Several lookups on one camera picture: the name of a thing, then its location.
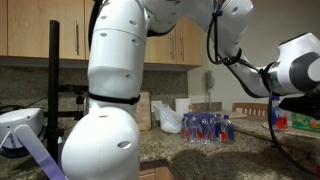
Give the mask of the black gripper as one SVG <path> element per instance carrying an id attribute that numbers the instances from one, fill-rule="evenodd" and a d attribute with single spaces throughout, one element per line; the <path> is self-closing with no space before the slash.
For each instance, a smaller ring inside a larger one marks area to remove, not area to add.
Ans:
<path id="1" fill-rule="evenodd" d="M 284 98 L 279 107 L 283 110 L 310 116 L 314 119 L 320 119 L 320 97 L 319 96 L 301 96 Z"/>

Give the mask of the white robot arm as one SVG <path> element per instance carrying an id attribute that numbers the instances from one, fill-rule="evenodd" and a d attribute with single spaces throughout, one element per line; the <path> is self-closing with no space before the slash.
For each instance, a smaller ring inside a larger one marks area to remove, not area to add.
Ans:
<path id="1" fill-rule="evenodd" d="M 89 112 L 73 128 L 61 156 L 67 180 L 136 180 L 140 98 L 146 40 L 165 35 L 187 16 L 213 40 L 216 53 L 256 98 L 308 93 L 319 86 L 320 41 L 305 33 L 281 43 L 278 59 L 250 66 L 239 41 L 248 29 L 251 0 L 102 0 L 88 66 Z"/>

